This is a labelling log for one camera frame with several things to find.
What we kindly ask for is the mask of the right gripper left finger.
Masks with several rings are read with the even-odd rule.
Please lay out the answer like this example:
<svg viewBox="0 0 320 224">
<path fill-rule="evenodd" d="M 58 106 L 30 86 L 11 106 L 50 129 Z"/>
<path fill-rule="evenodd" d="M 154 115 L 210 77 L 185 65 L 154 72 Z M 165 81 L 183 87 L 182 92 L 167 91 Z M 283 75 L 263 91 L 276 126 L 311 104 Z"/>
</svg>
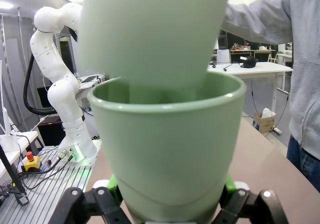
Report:
<svg viewBox="0 0 320 224">
<path fill-rule="evenodd" d="M 129 224 L 121 208 L 123 201 L 115 176 L 107 184 L 84 192 L 78 187 L 67 188 L 56 206 L 57 224 L 86 224 L 100 216 L 106 224 Z"/>
</svg>

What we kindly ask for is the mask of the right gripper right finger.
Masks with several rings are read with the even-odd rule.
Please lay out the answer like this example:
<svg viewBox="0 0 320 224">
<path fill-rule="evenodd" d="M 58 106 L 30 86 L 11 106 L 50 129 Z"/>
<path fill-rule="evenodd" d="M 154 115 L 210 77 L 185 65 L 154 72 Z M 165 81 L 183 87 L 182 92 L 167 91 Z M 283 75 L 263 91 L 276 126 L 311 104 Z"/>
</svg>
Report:
<svg viewBox="0 0 320 224">
<path fill-rule="evenodd" d="M 271 189 L 253 193 L 245 182 L 227 175 L 213 224 L 235 224 L 248 219 L 252 224 L 287 224 L 289 221 L 277 194 Z"/>
</svg>

